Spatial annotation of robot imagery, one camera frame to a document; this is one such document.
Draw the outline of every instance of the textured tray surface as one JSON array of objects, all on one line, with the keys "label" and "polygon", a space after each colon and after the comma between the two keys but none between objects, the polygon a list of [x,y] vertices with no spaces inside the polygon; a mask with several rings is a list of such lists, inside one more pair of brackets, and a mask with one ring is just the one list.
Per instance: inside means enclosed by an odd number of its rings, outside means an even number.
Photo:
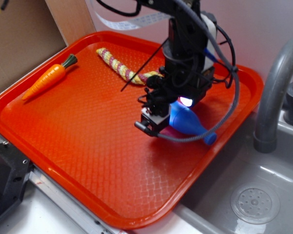
[{"label": "textured tray surface", "polygon": [[[184,144],[148,137],[133,126],[140,120],[137,97],[144,94],[143,86],[130,85],[121,93],[125,82],[95,51],[106,47],[135,71],[157,46],[124,35],[95,33],[0,97],[0,133],[103,221],[123,229],[145,226],[169,212],[252,111],[262,90],[260,77],[241,68],[239,106],[217,131],[218,140],[211,147],[202,141]],[[68,69],[65,79],[22,101],[39,74],[69,53],[75,53],[78,63]],[[164,58],[158,55],[144,71],[162,65]],[[234,87],[214,85],[193,109],[203,126],[217,123],[233,96]],[[184,137],[170,127],[163,133]]]}]

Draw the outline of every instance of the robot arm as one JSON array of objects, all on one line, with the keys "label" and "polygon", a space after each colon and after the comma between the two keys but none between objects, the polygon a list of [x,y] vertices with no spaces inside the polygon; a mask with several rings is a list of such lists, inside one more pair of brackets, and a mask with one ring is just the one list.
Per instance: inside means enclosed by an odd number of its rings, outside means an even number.
[{"label": "robot arm", "polygon": [[[212,14],[201,12],[199,0],[135,1],[136,12],[130,16],[139,14],[142,5],[172,16],[168,24],[168,39],[163,44],[165,66],[160,68],[163,77],[150,77],[146,83],[146,95],[138,99],[143,109],[141,122],[136,122],[135,126],[150,136],[157,136],[169,125],[171,103],[178,98],[187,98],[191,101],[190,106],[194,106],[211,88],[214,81],[213,64],[216,62],[213,56],[217,47],[216,19]],[[180,7],[177,2],[183,2],[184,6],[186,4],[187,9]],[[193,20],[188,8],[199,22]],[[224,63],[227,67],[231,66],[228,61]]]}]

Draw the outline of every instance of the toy carrot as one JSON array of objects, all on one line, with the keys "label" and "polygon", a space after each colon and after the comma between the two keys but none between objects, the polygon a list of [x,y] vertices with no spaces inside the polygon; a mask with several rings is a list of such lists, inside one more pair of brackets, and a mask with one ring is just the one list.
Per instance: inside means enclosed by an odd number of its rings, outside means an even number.
[{"label": "toy carrot", "polygon": [[[129,81],[133,75],[135,74],[133,71],[128,69],[125,65],[123,65],[120,61],[115,59],[113,55],[106,49],[101,48],[98,49],[97,54],[103,59],[103,61],[110,66],[118,75],[120,75],[125,81]],[[146,81],[149,77],[153,75],[162,76],[160,73],[156,71],[147,72],[144,74],[138,74],[131,81],[134,84],[146,84]]]},{"label": "toy carrot", "polygon": [[77,58],[71,54],[62,64],[54,64],[50,67],[24,94],[22,100],[28,100],[42,91],[50,88],[65,76],[65,69],[75,64]]}]

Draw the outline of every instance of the led light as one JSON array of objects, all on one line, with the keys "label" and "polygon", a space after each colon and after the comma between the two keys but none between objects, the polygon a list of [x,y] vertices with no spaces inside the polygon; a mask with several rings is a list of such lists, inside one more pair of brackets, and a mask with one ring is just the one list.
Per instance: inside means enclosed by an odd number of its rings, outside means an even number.
[{"label": "led light", "polygon": [[190,107],[193,104],[193,100],[186,97],[180,97],[180,101],[187,107]]}]

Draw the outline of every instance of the striped rope toy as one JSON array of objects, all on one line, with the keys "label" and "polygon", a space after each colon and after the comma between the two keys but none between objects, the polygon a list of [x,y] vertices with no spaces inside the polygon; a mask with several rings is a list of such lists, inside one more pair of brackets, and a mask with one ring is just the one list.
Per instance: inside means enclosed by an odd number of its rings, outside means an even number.
[{"label": "striped rope toy", "polygon": [[[118,75],[120,75],[125,81],[129,81],[132,79],[135,72],[131,71],[125,65],[123,65],[120,61],[115,59],[113,55],[106,49],[101,48],[97,50],[97,54],[103,59],[103,61],[110,66]],[[146,84],[146,81],[149,77],[153,75],[162,75],[156,71],[147,72],[144,74],[138,74],[135,78],[131,81],[134,84]]]}]

